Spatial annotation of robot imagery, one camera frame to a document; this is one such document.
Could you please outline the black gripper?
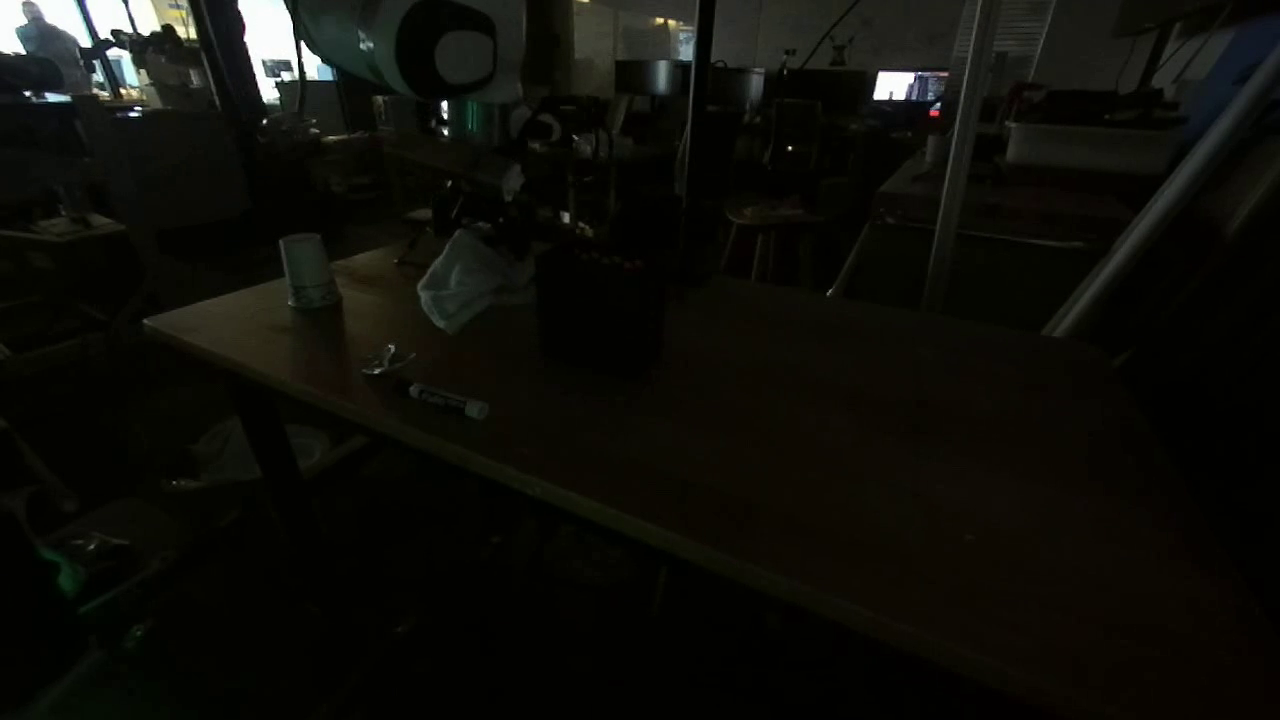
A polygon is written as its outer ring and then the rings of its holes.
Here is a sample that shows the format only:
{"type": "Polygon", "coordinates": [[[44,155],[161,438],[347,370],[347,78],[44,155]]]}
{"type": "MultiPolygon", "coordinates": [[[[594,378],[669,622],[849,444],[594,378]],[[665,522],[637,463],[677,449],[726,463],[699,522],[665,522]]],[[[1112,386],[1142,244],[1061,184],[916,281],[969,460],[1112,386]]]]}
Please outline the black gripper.
{"type": "Polygon", "coordinates": [[[533,115],[488,152],[467,179],[465,218],[488,230],[507,258],[538,258],[548,244],[596,241],[583,212],[583,124],[573,103],[538,103],[533,115]]]}

